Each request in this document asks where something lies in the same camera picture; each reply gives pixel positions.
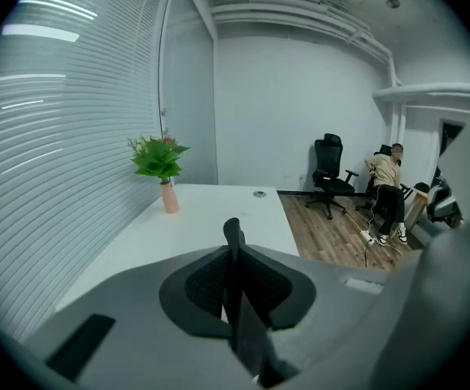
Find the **window blinds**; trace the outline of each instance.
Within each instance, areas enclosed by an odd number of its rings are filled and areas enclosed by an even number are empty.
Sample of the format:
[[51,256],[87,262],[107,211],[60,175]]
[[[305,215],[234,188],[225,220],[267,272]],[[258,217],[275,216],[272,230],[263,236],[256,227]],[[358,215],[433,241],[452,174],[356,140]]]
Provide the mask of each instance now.
[[170,0],[163,39],[165,134],[191,147],[177,183],[217,184],[213,41],[192,0]]
[[127,137],[160,137],[164,0],[19,0],[0,32],[0,329],[25,339],[159,196]]

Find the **white sneaker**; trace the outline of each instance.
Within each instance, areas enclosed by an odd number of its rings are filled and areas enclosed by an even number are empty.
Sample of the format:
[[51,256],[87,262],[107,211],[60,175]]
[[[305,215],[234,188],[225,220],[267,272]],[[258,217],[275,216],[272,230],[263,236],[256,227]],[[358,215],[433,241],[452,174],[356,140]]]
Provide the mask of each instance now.
[[388,236],[386,236],[385,234],[381,234],[380,235],[380,240],[378,240],[378,244],[381,246],[381,247],[384,247],[387,245],[387,240],[389,239]]
[[407,243],[407,229],[406,228],[398,228],[398,240],[403,244]]

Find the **white desk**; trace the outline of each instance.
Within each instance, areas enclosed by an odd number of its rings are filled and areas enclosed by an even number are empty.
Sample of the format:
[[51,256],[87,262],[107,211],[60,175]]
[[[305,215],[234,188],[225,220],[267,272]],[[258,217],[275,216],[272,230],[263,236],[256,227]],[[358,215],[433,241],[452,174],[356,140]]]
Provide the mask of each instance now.
[[[274,188],[178,184],[174,189],[181,211],[165,214],[161,198],[146,208],[82,272],[56,310],[121,271],[225,245],[222,227],[232,217],[241,221],[247,244],[298,256]],[[267,196],[255,197],[258,190]]]

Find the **vase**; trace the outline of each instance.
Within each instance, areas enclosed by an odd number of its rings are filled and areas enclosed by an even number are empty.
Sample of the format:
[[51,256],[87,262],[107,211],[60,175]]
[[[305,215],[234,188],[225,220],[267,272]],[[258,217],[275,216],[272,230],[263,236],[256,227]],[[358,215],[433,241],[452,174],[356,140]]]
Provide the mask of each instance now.
[[173,192],[172,184],[161,184],[161,193],[166,213],[175,214],[179,211],[179,204],[177,203],[176,193]]

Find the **green plant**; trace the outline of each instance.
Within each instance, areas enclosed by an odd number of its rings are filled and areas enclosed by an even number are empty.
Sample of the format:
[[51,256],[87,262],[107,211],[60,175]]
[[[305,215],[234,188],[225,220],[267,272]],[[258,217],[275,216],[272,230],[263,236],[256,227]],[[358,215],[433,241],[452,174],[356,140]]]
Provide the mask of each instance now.
[[179,146],[176,139],[164,137],[157,139],[149,137],[148,140],[140,136],[133,141],[128,139],[128,145],[134,151],[131,159],[137,164],[138,175],[157,176],[161,184],[170,183],[172,176],[178,176],[181,168],[176,163],[177,159],[189,147]]

